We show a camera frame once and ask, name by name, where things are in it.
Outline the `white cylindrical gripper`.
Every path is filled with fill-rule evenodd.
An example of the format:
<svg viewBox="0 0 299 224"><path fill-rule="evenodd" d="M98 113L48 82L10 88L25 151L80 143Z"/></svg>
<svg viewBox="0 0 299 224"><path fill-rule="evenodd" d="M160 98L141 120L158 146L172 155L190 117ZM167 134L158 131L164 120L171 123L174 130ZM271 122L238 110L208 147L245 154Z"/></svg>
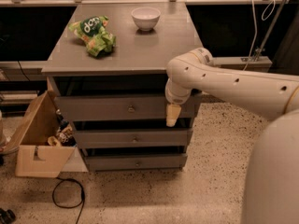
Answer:
<svg viewBox="0 0 299 224"><path fill-rule="evenodd" d="M181 106L187 102L191 96L191 90L168 79L165 85L165 97L170 103L166 106L166 126L174 127L181 112Z"/></svg>

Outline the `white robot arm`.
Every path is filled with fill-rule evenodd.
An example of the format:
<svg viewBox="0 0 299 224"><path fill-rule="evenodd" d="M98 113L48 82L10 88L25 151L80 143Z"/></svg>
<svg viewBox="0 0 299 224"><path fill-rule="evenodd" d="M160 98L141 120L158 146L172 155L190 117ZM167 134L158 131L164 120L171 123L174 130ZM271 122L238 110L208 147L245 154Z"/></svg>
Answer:
<svg viewBox="0 0 299 224"><path fill-rule="evenodd" d="M241 224L299 224L299 77L219 68L204 48L173 58L166 73L169 127L193 89L271 121L249 158Z"/></svg>

